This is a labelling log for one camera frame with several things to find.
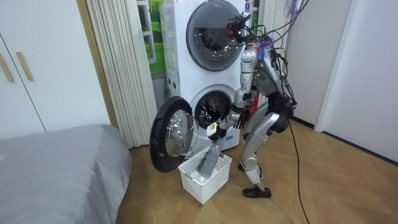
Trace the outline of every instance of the washing machine door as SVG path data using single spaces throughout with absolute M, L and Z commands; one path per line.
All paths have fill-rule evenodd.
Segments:
M 220 0 L 206 1 L 193 12 L 187 26 L 187 45 L 201 68 L 220 71 L 239 57 L 242 46 L 226 28 L 238 15 L 231 3 Z
M 176 169 L 192 152 L 198 132 L 189 103 L 179 96 L 169 98 L 157 112 L 150 131 L 150 158 L 154 167 L 161 172 Z

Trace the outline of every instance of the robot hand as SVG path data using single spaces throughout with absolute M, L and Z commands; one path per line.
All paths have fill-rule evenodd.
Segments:
M 207 136 L 210 140 L 217 141 L 226 136 L 226 128 L 222 128 L 222 123 L 213 123 L 207 127 Z

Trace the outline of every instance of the door handle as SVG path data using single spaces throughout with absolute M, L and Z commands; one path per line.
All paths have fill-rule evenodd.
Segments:
M 24 55 L 22 54 L 22 52 L 16 52 L 16 54 L 17 54 L 19 63 L 21 64 L 22 69 L 23 69 L 24 72 L 25 72 L 26 78 L 27 78 L 28 80 L 32 81 L 32 80 L 33 80 L 33 76 L 32 76 L 32 73 L 31 73 L 30 70 L 29 70 L 29 67 L 27 66 L 27 63 L 26 63 L 26 60 L 25 60 Z
M 1 69 L 3 70 L 3 72 L 4 72 L 4 74 L 5 74 L 6 78 L 7 78 L 7 81 L 13 82 L 14 79 L 12 78 L 11 72 L 10 72 L 10 70 L 8 69 L 7 64 L 6 64 L 6 62 L 4 61 L 4 58 L 2 57 L 1 54 L 0 54 L 0 67 L 1 67 Z

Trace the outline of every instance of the bed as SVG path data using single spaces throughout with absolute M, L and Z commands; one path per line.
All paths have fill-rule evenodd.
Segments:
M 130 172 L 109 125 L 0 141 L 0 223 L 115 223 Z

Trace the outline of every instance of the white door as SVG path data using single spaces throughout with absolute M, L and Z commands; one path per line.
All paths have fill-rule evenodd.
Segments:
M 2 0 L 0 30 L 47 131 L 110 123 L 76 1 Z
M 0 140 L 44 133 L 0 34 Z
M 397 8 L 398 1 L 358 1 L 320 126 L 398 162 Z

